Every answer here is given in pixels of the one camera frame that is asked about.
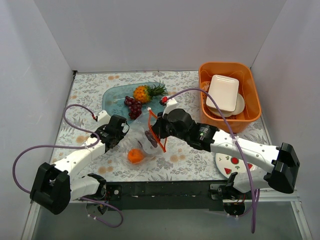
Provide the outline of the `purple fake grape bunch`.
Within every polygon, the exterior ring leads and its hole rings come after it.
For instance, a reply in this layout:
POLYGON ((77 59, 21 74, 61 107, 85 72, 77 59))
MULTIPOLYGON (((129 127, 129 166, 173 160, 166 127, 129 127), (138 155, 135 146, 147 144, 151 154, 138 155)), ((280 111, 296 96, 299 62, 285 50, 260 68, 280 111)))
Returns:
POLYGON ((158 143, 149 130, 146 130, 138 140, 143 148, 153 149, 158 147, 158 143))
POLYGON ((142 114, 142 103, 140 101, 126 96, 124 104, 128 107, 128 116, 131 120, 135 120, 142 114))

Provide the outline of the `clear zip top bag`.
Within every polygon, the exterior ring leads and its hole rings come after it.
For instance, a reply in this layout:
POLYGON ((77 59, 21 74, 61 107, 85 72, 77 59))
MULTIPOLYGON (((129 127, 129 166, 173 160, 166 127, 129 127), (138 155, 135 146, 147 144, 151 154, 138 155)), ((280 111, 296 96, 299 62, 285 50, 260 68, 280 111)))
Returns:
POLYGON ((147 107, 130 125, 124 138, 123 152, 130 164, 138 165, 167 152, 167 139, 159 139, 152 130, 158 117, 147 107))

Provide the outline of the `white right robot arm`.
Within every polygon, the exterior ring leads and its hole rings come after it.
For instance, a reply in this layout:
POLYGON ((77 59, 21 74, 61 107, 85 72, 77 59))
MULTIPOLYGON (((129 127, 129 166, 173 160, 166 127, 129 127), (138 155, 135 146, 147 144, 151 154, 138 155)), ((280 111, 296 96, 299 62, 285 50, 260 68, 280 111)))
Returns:
POLYGON ((232 199, 252 189, 272 188, 284 194, 292 194, 295 190, 300 161, 289 143, 274 146, 235 139, 215 126, 194 121, 181 108, 169 113, 160 112, 150 131, 158 141, 175 137, 196 150, 228 155, 257 166, 250 172, 231 173, 225 189, 232 199))

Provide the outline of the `fake pineapple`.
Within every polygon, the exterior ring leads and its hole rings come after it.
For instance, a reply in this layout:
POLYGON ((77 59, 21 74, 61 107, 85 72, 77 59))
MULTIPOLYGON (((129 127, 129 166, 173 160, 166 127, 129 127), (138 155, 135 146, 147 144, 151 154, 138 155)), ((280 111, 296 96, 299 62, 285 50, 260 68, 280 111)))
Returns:
POLYGON ((164 85, 139 85, 133 91, 133 98, 142 104, 149 103, 156 97, 163 97, 167 94, 167 89, 164 85))

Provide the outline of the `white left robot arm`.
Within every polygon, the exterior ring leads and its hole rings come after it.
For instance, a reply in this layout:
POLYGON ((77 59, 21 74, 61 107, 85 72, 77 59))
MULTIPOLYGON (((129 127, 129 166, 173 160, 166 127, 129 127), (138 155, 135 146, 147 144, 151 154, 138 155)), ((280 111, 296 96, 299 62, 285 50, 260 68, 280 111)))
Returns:
POLYGON ((107 193, 106 180, 97 174, 89 173, 76 178, 92 160, 114 148, 125 136, 126 118, 113 115, 108 123, 101 125, 87 139, 82 149, 77 149, 54 164, 39 166, 30 199, 51 213, 60 214, 70 201, 82 197, 94 200, 104 199, 107 193))

